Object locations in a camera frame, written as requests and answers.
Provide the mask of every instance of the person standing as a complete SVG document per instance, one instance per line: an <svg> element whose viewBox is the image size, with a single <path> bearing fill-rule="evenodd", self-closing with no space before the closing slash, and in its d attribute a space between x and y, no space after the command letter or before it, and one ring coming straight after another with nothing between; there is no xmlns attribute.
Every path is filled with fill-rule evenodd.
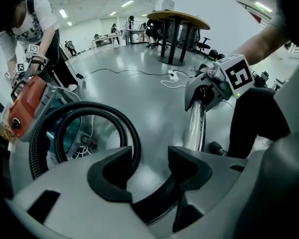
<svg viewBox="0 0 299 239"><path fill-rule="evenodd" d="M35 44L39 46L39 54L49 59L44 70L58 84L52 72L54 71L63 86L69 91L74 91L78 82L60 56L59 40L57 20L48 0L19 1L11 12L9 23L0 32L0 44L10 75L13 76L13 69L17 64L17 42L21 43L25 52L30 44ZM43 62L41 57L36 57L36 60ZM38 64L31 65L33 72L38 68Z"/></svg>
<svg viewBox="0 0 299 239"><path fill-rule="evenodd" d="M130 42L130 32L134 30L134 16L130 16L129 20L126 21L125 30L123 31L122 37L126 38L126 43Z"/></svg>
<svg viewBox="0 0 299 239"><path fill-rule="evenodd" d="M115 23L112 25L111 33L112 33L112 34L113 34L113 33L114 33L114 34L120 34L120 32L118 31L118 29L117 29ZM116 37L116 40L117 40L118 44L120 45L120 40L119 40L118 37Z"/></svg>
<svg viewBox="0 0 299 239"><path fill-rule="evenodd" d="M65 41L65 47L70 51L72 57L74 57L78 54L75 50L75 47L74 47L72 41Z"/></svg>

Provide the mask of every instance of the vacuum hose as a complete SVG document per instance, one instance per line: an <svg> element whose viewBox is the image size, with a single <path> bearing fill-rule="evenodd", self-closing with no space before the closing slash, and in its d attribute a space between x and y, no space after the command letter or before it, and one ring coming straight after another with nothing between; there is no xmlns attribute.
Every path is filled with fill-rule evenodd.
<svg viewBox="0 0 299 239"><path fill-rule="evenodd" d="M132 158L132 170L130 172L129 178L135 173L141 159L141 143L139 135L131 123L131 121L117 109L99 104L94 102L72 102L62 105L55 110L47 114L42 120L39 121L37 127L34 130L30 147L29 147L29 163L32 178L36 179L48 170L46 163L47 155L47 137L46 133L50 128L50 125L55 124L64 114L69 113L66 118L61 123L55 138L54 138L54 148L56 150L56 157L59 163L67 161L67 158L63 149L63 138L67 127L76 118L83 115L98 115L108 119L114 124L120 135L120 146L127 145L127 137L123 126L118 121L118 117L128 128L131 133L134 152Z"/></svg>

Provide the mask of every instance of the grey plastic housing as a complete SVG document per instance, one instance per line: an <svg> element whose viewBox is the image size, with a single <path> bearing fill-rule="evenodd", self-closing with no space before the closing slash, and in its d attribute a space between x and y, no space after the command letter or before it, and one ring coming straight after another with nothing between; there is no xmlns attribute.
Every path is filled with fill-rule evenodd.
<svg viewBox="0 0 299 239"><path fill-rule="evenodd" d="M256 180L262 153L255 153L250 160L242 160L191 151L182 147L175 148L205 161L213 169L211 178L204 186L185 192L191 205L203 215L208 214L173 235L175 238L192 238L193 231L189 228L196 224L199 224L198 227L211 229L209 225L204 225L206 218L219 203L224 201L224 198L228 198L229 193L226 207L229 208L228 205L232 204L243 207ZM28 210L44 190L55 190L61 195L44 222L44 226L49 230L73 239L95 238L96 235L108 239L122 236L124 238L158 238L161 232L155 231L154 226L149 230L134 213L129 203L107 202L95 194L88 185L86 175L91 165L121 149L107 150L97 155L61 163L19 192L13 199L13 203ZM246 168L243 172L230 168L235 164L241 167L246 166ZM234 196L240 194L242 195L235 199ZM234 212L236 216L239 216L239 209ZM32 219L22 214L20 218ZM157 222L163 225L164 218L162 217Z"/></svg>
<svg viewBox="0 0 299 239"><path fill-rule="evenodd" d="M47 83L46 88L44 89L44 92L40 100L40 105L38 106L38 108L34 113L34 119L31 122L25 134L22 137L20 137L21 141L23 142L31 141L34 129L36 128L38 122L44 118L44 116L51 109L51 106L54 103L56 103L56 101L59 102L60 104L67 104L67 103L79 101L79 99L75 95L70 96L67 92L62 91L61 89L56 88L55 86ZM81 117L80 120L81 123L80 123L79 130L73 140L71 147L69 148L66 154L67 157L72 156L80 146L87 145L86 143L83 143L81 141L83 136L90 138L90 135L85 132L86 124L88 124L87 119L85 117Z"/></svg>

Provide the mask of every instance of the person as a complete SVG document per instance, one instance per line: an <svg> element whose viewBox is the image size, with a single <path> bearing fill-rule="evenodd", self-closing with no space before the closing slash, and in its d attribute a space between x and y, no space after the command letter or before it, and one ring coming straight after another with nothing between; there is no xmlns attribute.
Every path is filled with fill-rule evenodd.
<svg viewBox="0 0 299 239"><path fill-rule="evenodd" d="M15 49L19 41L26 52L30 44L39 46L39 54L49 59L44 70L58 84L54 73L69 91L77 88L77 81L72 76L59 53L59 29L48 0L33 0L33 13L29 11L27 0L19 1L13 9L9 23L0 32L0 44L7 61L8 71L13 76L17 64ZM31 64L33 72L38 64Z"/></svg>
<svg viewBox="0 0 299 239"><path fill-rule="evenodd" d="M292 36L285 15L278 6L271 22L234 53L243 54L254 65L286 44ZM229 149L217 143L209 144L209 152L217 155L247 158L257 135L276 141L287 136L290 129L274 100L276 91L250 88L236 102L230 129Z"/></svg>
<svg viewBox="0 0 299 239"><path fill-rule="evenodd" d="M123 31L122 38L126 38L126 43L130 41L129 31L134 30L134 16L130 16L126 21L125 30Z"/></svg>
<svg viewBox="0 0 299 239"><path fill-rule="evenodd" d="M148 29L144 31L144 37L148 42L146 48L150 48L152 46L151 37L156 40L158 38L158 30L162 26L162 22L149 19L147 22Z"/></svg>
<svg viewBox="0 0 299 239"><path fill-rule="evenodd" d="M120 34L120 31L117 29L116 27L116 23L114 23L111 27L111 33L114 33L114 34ZM118 44L120 45L120 40L118 37L116 37L116 40L118 42Z"/></svg>
<svg viewBox="0 0 299 239"><path fill-rule="evenodd" d="M139 31L145 31L146 29L147 29L146 22L144 22L141 25L139 25L139 28L138 28ZM144 33L139 34L139 40L143 40L144 41Z"/></svg>
<svg viewBox="0 0 299 239"><path fill-rule="evenodd" d="M72 57L76 56L78 53L76 52L72 41L65 41L65 47L70 51Z"/></svg>

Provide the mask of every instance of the white t-shirt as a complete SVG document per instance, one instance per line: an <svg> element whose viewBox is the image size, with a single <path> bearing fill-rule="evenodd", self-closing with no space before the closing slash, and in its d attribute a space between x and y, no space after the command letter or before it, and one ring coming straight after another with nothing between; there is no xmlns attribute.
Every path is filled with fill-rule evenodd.
<svg viewBox="0 0 299 239"><path fill-rule="evenodd" d="M34 0L34 14L35 17L27 11L21 27L12 28L12 33L8 33L7 31L0 33L0 43L7 61L15 56L17 41L26 50L29 44L41 42L43 32L48 27L54 25L54 29L58 29L56 16L52 13L48 0Z"/></svg>

